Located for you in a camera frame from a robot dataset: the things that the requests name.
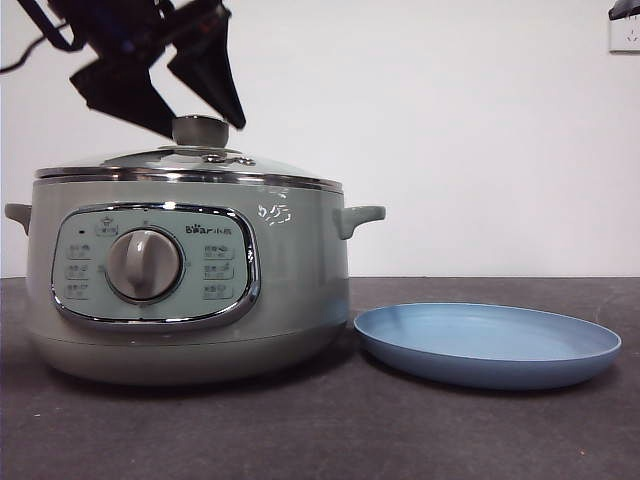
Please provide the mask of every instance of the power socket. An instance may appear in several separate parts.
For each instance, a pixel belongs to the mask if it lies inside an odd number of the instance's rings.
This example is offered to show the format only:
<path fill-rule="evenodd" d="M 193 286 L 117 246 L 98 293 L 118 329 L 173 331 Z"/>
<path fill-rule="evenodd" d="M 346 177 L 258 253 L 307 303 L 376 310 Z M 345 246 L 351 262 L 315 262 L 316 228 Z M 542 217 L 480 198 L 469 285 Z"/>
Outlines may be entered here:
<path fill-rule="evenodd" d="M 639 15 L 609 22 L 609 51 L 612 53 L 640 53 Z"/>

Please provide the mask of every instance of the lid rim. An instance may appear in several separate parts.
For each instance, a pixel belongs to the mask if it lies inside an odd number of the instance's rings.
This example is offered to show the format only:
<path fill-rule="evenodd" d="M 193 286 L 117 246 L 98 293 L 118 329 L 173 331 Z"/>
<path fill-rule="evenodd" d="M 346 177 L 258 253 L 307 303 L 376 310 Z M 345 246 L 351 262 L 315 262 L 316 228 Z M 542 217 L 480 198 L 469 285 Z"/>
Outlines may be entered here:
<path fill-rule="evenodd" d="M 198 170 L 193 168 L 59 167 L 36 171 L 36 185 L 71 182 L 164 181 L 169 183 L 225 183 L 249 186 L 282 186 L 342 194 L 333 180 L 257 172 Z"/>

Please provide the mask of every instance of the cooker handle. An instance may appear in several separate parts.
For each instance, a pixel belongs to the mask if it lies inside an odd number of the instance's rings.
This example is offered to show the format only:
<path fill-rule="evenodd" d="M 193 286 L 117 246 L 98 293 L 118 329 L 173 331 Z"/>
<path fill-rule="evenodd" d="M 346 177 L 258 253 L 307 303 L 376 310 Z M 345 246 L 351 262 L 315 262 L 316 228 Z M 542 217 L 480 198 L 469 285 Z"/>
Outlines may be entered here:
<path fill-rule="evenodd" d="M 384 207 L 352 207 L 338 210 L 337 224 L 338 234 L 341 240 L 348 240 L 353 236 L 353 231 L 358 225 L 384 220 L 386 210 Z"/>
<path fill-rule="evenodd" d="M 24 228 L 24 233 L 29 235 L 29 223 L 31 222 L 31 205 L 23 203 L 7 203 L 4 206 L 4 214 L 7 218 L 15 220 Z"/>

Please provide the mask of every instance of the blue plate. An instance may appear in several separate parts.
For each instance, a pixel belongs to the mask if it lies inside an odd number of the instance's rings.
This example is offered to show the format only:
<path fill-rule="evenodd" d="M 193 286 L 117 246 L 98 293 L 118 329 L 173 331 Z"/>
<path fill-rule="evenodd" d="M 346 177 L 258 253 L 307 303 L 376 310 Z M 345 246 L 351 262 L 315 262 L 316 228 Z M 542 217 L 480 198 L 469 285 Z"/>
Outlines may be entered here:
<path fill-rule="evenodd" d="M 392 367 L 500 390 L 583 382 L 607 368 L 622 345 L 594 323 L 499 305 L 393 305 L 359 315 L 355 327 L 364 348 Z"/>

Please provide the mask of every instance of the gray table surface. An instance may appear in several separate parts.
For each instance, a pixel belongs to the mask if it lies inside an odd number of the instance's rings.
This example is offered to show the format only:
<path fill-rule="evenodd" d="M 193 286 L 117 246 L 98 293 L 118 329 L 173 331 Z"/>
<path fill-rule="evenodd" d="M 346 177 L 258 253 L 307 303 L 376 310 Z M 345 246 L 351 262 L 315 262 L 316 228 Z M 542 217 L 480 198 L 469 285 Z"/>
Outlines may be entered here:
<path fill-rule="evenodd" d="M 134 388 L 47 368 L 2 288 L 2 479 L 638 479 L 640 279 L 357 278 L 352 316 L 468 301 L 568 314 L 623 338 L 609 370 L 537 393 L 393 371 L 353 328 L 297 367 L 220 385 Z"/>

